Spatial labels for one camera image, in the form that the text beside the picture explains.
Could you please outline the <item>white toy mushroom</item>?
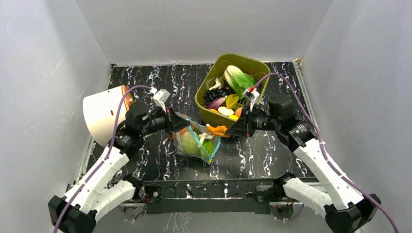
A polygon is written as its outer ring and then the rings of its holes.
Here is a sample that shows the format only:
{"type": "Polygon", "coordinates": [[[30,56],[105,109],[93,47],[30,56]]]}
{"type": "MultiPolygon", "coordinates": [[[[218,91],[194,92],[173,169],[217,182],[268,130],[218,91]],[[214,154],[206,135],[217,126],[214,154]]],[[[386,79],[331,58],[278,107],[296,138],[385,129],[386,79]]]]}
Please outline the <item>white toy mushroom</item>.
{"type": "Polygon", "coordinates": [[[199,134],[200,145],[202,145],[205,140],[212,140],[212,139],[213,139],[213,136],[209,132],[199,134]]]}

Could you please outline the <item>olive green plastic bin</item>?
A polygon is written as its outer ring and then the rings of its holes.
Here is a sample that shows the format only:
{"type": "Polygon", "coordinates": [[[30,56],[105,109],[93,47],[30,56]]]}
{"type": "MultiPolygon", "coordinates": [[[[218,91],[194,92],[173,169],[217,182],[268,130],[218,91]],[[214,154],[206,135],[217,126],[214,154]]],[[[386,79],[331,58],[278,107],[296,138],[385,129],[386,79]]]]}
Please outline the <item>olive green plastic bin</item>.
{"type": "Polygon", "coordinates": [[[210,111],[206,108],[206,104],[204,104],[204,94],[206,94],[208,89],[215,83],[215,78],[222,77],[229,65],[234,65],[244,73],[253,76],[256,82],[271,72],[269,67],[261,61],[233,53],[221,55],[212,65],[195,95],[195,102],[201,120],[211,126],[225,125],[226,127],[230,127],[236,122],[224,115],[210,111]]]}

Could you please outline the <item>green toy star fruit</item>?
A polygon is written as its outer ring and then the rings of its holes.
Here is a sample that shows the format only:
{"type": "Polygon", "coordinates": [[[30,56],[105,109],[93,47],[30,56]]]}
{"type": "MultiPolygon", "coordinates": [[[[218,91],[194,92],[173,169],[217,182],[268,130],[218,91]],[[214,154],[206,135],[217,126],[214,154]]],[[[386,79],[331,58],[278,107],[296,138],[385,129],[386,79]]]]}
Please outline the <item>green toy star fruit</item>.
{"type": "Polygon", "coordinates": [[[210,160],[214,152],[214,143],[212,140],[205,139],[200,148],[201,156],[204,160],[210,160]]]}

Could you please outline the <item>clear zip top bag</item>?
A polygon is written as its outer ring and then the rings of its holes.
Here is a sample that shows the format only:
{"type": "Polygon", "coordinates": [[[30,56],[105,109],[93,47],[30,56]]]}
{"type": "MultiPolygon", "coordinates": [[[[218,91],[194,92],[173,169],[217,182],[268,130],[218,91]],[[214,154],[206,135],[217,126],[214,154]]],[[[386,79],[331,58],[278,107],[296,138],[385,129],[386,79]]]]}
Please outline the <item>clear zip top bag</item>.
{"type": "Polygon", "coordinates": [[[221,138],[212,135],[206,126],[200,125],[189,118],[186,121],[189,126],[172,135],[177,154],[185,157],[195,157],[211,164],[221,145],[221,138]]]}

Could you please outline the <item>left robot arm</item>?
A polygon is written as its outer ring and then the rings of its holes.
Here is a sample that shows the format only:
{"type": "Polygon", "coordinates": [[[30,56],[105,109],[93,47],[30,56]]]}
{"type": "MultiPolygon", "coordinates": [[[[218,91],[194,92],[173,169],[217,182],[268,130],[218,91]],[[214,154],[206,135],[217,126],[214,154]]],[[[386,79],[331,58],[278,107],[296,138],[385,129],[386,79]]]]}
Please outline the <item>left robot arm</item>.
{"type": "Polygon", "coordinates": [[[139,202],[145,196],[144,183],[130,175],[113,187],[107,185],[142,147],[144,138],[158,131],[173,134],[190,123],[171,107],[149,110],[143,103],[133,103],[125,120],[116,123],[103,154],[86,175],[62,197],[53,196],[49,213],[54,232],[91,233],[97,222],[127,200],[139,202]]]}

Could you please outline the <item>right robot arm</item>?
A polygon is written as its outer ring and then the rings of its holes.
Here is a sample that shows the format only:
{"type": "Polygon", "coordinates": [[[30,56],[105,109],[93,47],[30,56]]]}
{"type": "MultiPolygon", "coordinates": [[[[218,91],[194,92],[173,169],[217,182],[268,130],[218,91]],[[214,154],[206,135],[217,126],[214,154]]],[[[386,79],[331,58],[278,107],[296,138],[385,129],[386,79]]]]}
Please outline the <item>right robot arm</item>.
{"type": "Polygon", "coordinates": [[[257,106],[244,107],[226,134],[251,137],[256,130],[274,131],[278,140],[310,168],[325,189],[320,191],[287,172],[275,179],[272,186],[258,185],[250,194],[256,201],[298,200],[323,216],[334,233],[353,233],[372,220],[380,199],[371,194],[369,200],[344,181],[341,170],[332,168],[334,163],[327,153],[322,153],[316,131],[297,118],[291,99],[270,102],[269,112],[257,106]]]}

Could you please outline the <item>orange toy ginger root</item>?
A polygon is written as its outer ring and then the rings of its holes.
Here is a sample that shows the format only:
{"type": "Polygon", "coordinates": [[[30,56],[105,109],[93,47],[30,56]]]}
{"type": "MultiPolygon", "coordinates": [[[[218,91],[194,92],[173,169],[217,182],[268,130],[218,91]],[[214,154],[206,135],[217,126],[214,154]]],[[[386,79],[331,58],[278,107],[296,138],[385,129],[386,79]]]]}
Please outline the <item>orange toy ginger root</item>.
{"type": "Polygon", "coordinates": [[[228,135],[226,133],[227,127],[226,126],[217,126],[213,127],[210,124],[206,124],[206,129],[207,131],[213,135],[213,136],[219,136],[219,137],[224,137],[224,138],[229,138],[231,135],[228,135]]]}

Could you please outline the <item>green toy cabbage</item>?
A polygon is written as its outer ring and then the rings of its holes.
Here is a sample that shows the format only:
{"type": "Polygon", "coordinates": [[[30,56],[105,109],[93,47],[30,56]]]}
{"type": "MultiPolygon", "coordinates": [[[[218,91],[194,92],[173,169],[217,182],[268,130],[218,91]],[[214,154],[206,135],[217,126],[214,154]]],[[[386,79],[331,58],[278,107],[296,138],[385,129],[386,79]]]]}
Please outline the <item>green toy cabbage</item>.
{"type": "Polygon", "coordinates": [[[198,143],[190,133],[190,131],[185,131],[180,135],[181,146],[183,152],[187,155],[196,155],[200,152],[198,143]]]}

